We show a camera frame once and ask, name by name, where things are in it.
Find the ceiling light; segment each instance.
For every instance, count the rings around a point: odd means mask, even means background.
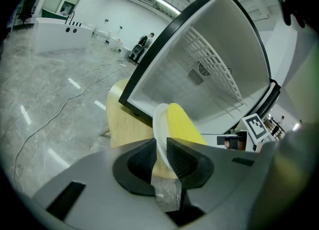
[[[26,123],[27,123],[27,124],[31,124],[31,120],[30,120],[30,118],[29,118],[29,115],[28,115],[28,113],[25,111],[23,105],[20,106],[20,109],[21,109],[21,112],[22,112],[22,114],[23,114],[23,116],[24,116],[24,119],[25,119]]]
[[[70,167],[70,165],[65,162],[57,153],[53,151],[53,149],[49,148],[48,153],[58,162],[60,165],[62,165],[64,168]]]
[[[103,104],[101,104],[99,101],[95,101],[94,103],[95,103],[98,107],[100,107],[101,109],[103,109],[103,110],[106,111],[106,107],[105,107]]]
[[[79,84],[77,84],[76,82],[74,82],[71,78],[68,78],[69,82],[75,86],[77,89],[80,89],[81,87],[79,86]]]
[[[168,2],[164,1],[164,0],[156,0],[158,2],[160,2],[161,4],[164,4],[166,7],[170,8],[172,11],[174,11],[177,15],[180,14],[180,11],[178,9],[176,9],[174,6],[170,5]]]
[[[298,124],[298,123],[295,124],[295,126],[294,126],[294,128],[293,128],[293,131],[296,131],[296,130],[298,129],[298,127],[299,127],[299,124]]]

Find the black slot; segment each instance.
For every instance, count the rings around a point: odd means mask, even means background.
[[[62,193],[49,205],[47,212],[63,221],[72,206],[79,198],[86,185],[78,182],[71,182]]]
[[[239,163],[239,164],[244,164],[247,166],[252,166],[254,164],[253,160],[249,160],[249,159],[245,159],[245,158],[241,158],[241,157],[235,157],[232,160],[235,163]]]
[[[225,137],[218,136],[217,137],[217,145],[225,145]]]
[[[205,215],[205,213],[196,206],[193,206],[185,189],[181,193],[181,204],[178,211],[166,212],[166,214],[179,226],[188,224],[197,218]]]

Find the white desk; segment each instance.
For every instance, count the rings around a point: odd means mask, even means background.
[[[38,17],[33,30],[34,52],[86,48],[93,30],[88,26],[65,24],[65,20]]]

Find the black gripper pad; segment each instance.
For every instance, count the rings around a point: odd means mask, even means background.
[[[184,189],[203,186],[214,171],[209,157],[172,138],[167,138],[167,159]]]
[[[115,160],[113,164],[114,178],[132,194],[155,196],[151,178],[156,159],[156,140],[152,138]]]

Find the gray floor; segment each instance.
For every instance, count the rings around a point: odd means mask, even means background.
[[[91,85],[26,142],[17,158],[15,182],[20,191],[32,196],[78,159],[110,145],[109,137],[99,136],[105,109],[98,102],[105,105],[105,90],[135,69],[128,62],[127,67],[120,65],[118,58],[118,52],[95,38],[86,51],[38,55],[32,49],[32,29],[15,31],[5,41],[0,62],[0,161],[11,181],[15,155],[26,138],[55,116],[69,97],[97,80],[91,70],[100,67],[93,71],[100,78],[111,74],[104,79],[109,86],[101,81]]]

